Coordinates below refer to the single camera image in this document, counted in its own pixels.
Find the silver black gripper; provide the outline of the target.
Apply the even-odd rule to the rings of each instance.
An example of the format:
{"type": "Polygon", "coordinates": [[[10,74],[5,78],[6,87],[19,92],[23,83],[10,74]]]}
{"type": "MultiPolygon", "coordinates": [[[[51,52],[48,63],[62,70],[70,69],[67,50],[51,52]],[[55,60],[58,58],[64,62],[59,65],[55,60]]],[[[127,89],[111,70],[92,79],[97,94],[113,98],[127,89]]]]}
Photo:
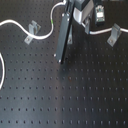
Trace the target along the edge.
{"type": "MultiPolygon", "coordinates": [[[[73,18],[82,23],[92,12],[94,8],[93,0],[68,0],[73,5],[73,18]]],[[[64,60],[64,55],[67,47],[67,40],[70,31],[71,20],[70,17],[65,14],[62,18],[60,32],[58,37],[56,59],[59,63],[64,60]]]]}

